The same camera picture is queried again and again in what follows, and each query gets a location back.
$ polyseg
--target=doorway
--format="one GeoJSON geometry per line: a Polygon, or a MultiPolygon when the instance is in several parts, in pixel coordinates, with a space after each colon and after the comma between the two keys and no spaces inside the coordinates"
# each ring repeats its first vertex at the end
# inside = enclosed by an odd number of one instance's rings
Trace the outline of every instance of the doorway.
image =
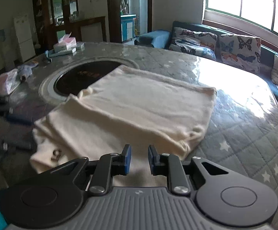
{"type": "Polygon", "coordinates": [[[152,0],[107,0],[111,42],[126,42],[152,30],[152,0]]]}

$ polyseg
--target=white refrigerator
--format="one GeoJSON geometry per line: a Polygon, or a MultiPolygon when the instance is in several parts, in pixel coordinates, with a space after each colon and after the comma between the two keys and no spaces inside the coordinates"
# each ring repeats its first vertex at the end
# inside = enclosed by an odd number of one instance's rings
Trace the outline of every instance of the white refrigerator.
{"type": "Polygon", "coordinates": [[[18,44],[18,58],[23,63],[35,56],[28,14],[14,18],[14,28],[18,44]]]}

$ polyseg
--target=tissue box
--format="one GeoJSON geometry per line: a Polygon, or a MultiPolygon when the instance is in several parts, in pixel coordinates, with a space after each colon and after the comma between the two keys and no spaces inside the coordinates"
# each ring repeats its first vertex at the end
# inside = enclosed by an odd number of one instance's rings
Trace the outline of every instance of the tissue box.
{"type": "Polygon", "coordinates": [[[75,37],[70,37],[71,34],[65,34],[57,44],[54,44],[54,51],[58,53],[60,51],[69,51],[76,47],[75,37]]]}

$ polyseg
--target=butterfly print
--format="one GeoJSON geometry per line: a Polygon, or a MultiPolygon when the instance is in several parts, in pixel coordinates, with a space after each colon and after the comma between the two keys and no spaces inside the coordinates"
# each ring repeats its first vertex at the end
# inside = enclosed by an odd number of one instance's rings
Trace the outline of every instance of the butterfly print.
{"type": "Polygon", "coordinates": [[[184,40],[184,39],[176,39],[175,42],[177,43],[181,43],[181,44],[190,44],[190,45],[194,45],[194,46],[199,46],[200,44],[198,42],[196,42],[195,40],[184,40]]]}
{"type": "Polygon", "coordinates": [[[221,56],[222,56],[225,60],[227,60],[228,58],[230,58],[231,60],[234,60],[234,61],[236,61],[236,62],[238,61],[237,56],[234,55],[234,54],[222,53],[221,56]]]}
{"type": "Polygon", "coordinates": [[[261,38],[256,38],[257,41],[257,47],[260,48],[261,47],[261,38]]]}
{"type": "Polygon", "coordinates": [[[260,56],[260,54],[259,54],[258,52],[255,52],[255,55],[256,55],[256,57],[257,57],[258,63],[260,63],[260,62],[261,62],[261,56],[260,56]]]}
{"type": "Polygon", "coordinates": [[[254,70],[254,69],[248,70],[248,69],[246,69],[243,65],[241,65],[241,66],[242,66],[242,69],[243,69],[243,70],[245,70],[245,71],[247,71],[247,72],[250,72],[250,73],[255,73],[255,70],[254,70]]]}
{"type": "Polygon", "coordinates": [[[237,57],[239,57],[240,59],[243,59],[244,61],[248,61],[248,62],[251,62],[253,63],[253,61],[256,59],[255,56],[244,56],[242,54],[237,54],[237,57]]]}
{"type": "Polygon", "coordinates": [[[213,33],[210,33],[210,32],[202,32],[198,36],[202,37],[202,36],[206,36],[206,35],[210,35],[215,41],[217,40],[217,36],[213,33]]]}
{"type": "Polygon", "coordinates": [[[193,32],[193,31],[190,31],[190,30],[183,30],[182,32],[181,32],[181,34],[180,35],[186,35],[186,36],[189,36],[189,37],[192,37],[192,38],[195,38],[195,35],[194,35],[195,33],[193,32]]]}
{"type": "Polygon", "coordinates": [[[192,55],[195,55],[195,53],[196,53],[195,49],[193,49],[193,48],[188,50],[185,47],[181,47],[180,50],[182,53],[188,53],[188,54],[192,54],[192,55]]]}
{"type": "Polygon", "coordinates": [[[215,46],[214,46],[212,43],[210,43],[210,44],[208,44],[208,43],[205,44],[205,43],[201,42],[200,46],[201,46],[201,47],[208,47],[208,48],[210,48],[211,50],[214,50],[214,49],[215,49],[215,46]]]}
{"type": "Polygon", "coordinates": [[[209,48],[207,48],[207,47],[204,47],[201,56],[203,57],[203,56],[205,56],[205,55],[207,55],[207,54],[211,55],[213,58],[216,57],[216,56],[215,56],[215,53],[214,53],[211,49],[209,49],[209,48]]]}
{"type": "Polygon", "coordinates": [[[243,47],[247,47],[250,51],[252,51],[252,38],[248,39],[246,42],[243,41],[243,39],[240,36],[237,36],[237,39],[239,41],[239,49],[243,49],[243,47]]]}
{"type": "Polygon", "coordinates": [[[221,34],[220,36],[223,38],[223,37],[225,37],[225,36],[233,37],[234,35],[233,35],[233,34],[231,34],[231,35],[230,35],[230,34],[227,34],[227,35],[226,35],[226,34],[221,34]]]}
{"type": "Polygon", "coordinates": [[[231,41],[228,46],[220,41],[221,51],[232,53],[234,47],[234,41],[231,41]]]}

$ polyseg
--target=blue cabinet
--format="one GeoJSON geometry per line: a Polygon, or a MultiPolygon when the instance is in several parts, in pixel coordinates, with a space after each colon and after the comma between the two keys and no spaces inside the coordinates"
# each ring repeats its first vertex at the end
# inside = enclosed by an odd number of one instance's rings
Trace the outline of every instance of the blue cabinet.
{"type": "Polygon", "coordinates": [[[121,16],[122,41],[135,37],[135,19],[136,15],[121,16]]]}

